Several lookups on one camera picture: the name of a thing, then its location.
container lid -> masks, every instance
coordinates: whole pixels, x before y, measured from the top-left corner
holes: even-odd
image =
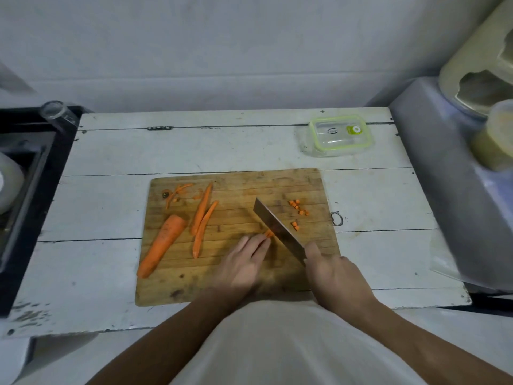
[[[513,157],[513,100],[504,100],[492,107],[486,132],[505,154]]]
[[[309,128],[319,151],[365,148],[374,142],[367,124],[358,115],[314,119]]]

wall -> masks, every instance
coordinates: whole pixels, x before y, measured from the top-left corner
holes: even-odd
[[[500,0],[0,0],[0,60],[96,112],[358,107],[433,75]]]

black stove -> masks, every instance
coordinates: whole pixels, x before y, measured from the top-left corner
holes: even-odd
[[[79,118],[86,112],[69,109]],[[0,152],[25,174],[13,207],[0,215],[0,317],[14,303],[76,134],[72,124],[58,131],[38,110],[0,109]]]

forearm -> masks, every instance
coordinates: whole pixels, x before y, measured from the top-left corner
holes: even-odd
[[[230,312],[220,295],[204,291],[123,351],[88,385],[168,385]]]
[[[513,377],[375,302],[358,329],[400,356],[431,385],[512,384]]]

table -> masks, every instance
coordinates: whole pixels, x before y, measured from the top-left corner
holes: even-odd
[[[298,135],[316,117],[359,114],[375,146],[315,158]],[[148,127],[174,127],[148,130]],[[429,269],[447,252],[387,108],[86,114],[9,317],[10,337],[151,328],[186,304],[134,304],[152,178],[317,167],[341,253],[392,308],[467,305]]]

